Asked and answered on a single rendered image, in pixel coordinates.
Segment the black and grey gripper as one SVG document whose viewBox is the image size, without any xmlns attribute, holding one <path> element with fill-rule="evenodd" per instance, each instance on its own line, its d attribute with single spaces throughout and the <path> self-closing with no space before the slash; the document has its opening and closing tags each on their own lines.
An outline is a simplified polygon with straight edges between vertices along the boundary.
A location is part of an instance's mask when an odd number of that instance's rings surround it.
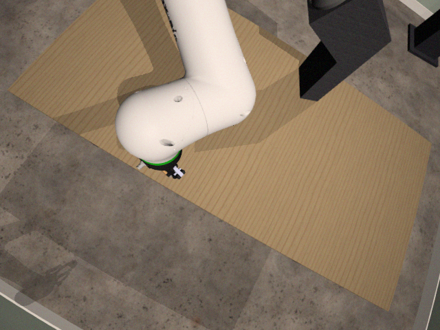
<svg viewBox="0 0 440 330">
<path fill-rule="evenodd" d="M 178 167 L 178 165 L 176 164 L 172 168 L 165 170 L 165 171 L 167 171 L 166 175 L 170 178 L 173 177 L 173 179 L 176 179 L 176 178 L 180 179 L 186 172 L 185 172 L 185 170 L 183 170 L 181 168 L 178 169 L 177 167 Z"/>
</svg>

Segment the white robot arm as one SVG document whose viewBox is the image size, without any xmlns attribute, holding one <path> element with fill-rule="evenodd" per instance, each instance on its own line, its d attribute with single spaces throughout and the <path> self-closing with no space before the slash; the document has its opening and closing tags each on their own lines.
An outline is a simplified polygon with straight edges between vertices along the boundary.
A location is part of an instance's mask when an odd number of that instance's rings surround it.
<svg viewBox="0 0 440 330">
<path fill-rule="evenodd" d="M 143 166 L 172 168 L 182 149 L 242 122 L 256 88 L 225 0 L 162 0 L 185 74 L 128 96 L 115 116 L 121 145 Z"/>
</svg>

